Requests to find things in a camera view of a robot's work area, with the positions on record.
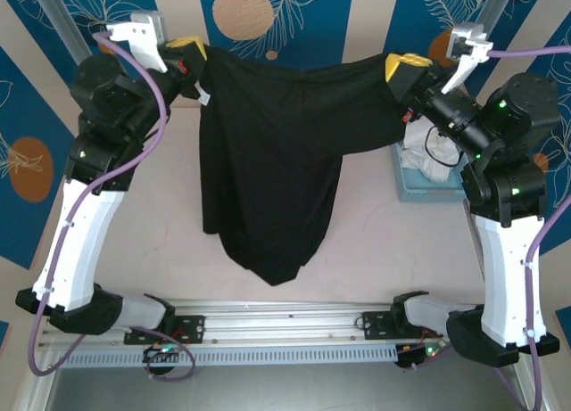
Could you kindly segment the aluminium frame post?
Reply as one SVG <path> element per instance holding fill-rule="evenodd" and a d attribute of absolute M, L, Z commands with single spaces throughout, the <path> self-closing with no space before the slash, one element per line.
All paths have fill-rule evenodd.
<path fill-rule="evenodd" d="M 92 55 L 92 52 L 63 0 L 37 1 L 70 53 L 73 61 L 80 65 L 87 57 Z"/>
<path fill-rule="evenodd" d="M 500 19 L 508 2 L 509 0 L 485 0 L 476 22 L 483 26 L 483 30 L 487 36 L 492 34 L 492 30 Z"/>

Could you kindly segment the small circuit board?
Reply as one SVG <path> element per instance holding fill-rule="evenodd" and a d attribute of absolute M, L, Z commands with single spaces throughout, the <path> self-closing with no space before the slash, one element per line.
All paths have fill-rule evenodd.
<path fill-rule="evenodd" d="M 143 351 L 144 364 L 176 363 L 180 355 L 180 348 L 172 345 L 152 345 Z"/>
<path fill-rule="evenodd" d="M 404 370 L 417 371 L 420 367 L 432 362 L 450 348 L 447 342 L 398 345 L 395 364 Z"/>

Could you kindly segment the light blue perforated basket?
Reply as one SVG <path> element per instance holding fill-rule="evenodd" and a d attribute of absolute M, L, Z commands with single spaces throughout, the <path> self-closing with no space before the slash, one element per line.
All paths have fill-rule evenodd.
<path fill-rule="evenodd" d="M 462 202 L 465 194 L 460 172 L 465 159 L 451 170 L 444 183 L 435 183 L 426 178 L 418 169 L 408 169 L 401 165 L 401 145 L 390 147 L 393 173 L 399 201 L 415 203 Z"/>

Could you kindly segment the white crumpled cloth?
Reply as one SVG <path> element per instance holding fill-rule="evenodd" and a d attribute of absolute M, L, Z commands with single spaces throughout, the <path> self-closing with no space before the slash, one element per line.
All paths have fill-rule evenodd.
<path fill-rule="evenodd" d="M 441 136 L 435 125 L 422 117 L 405 128 L 401 143 L 401 165 L 417 169 L 428 180 L 443 184 L 460 161 L 460 151 L 449 138 Z"/>

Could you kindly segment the black printed t-shirt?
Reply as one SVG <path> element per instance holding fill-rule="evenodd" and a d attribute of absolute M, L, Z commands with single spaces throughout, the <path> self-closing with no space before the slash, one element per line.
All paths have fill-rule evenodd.
<path fill-rule="evenodd" d="M 343 157 L 402 140 L 384 54 L 315 70 L 209 47 L 199 128 L 203 231 L 267 284 L 324 240 Z"/>

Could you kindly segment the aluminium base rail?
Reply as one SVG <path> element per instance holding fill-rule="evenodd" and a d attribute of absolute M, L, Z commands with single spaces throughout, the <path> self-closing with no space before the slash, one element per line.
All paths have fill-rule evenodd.
<path fill-rule="evenodd" d="M 206 347 L 366 344 L 360 316 L 387 304 L 173 300 L 181 316 L 204 316 Z"/>

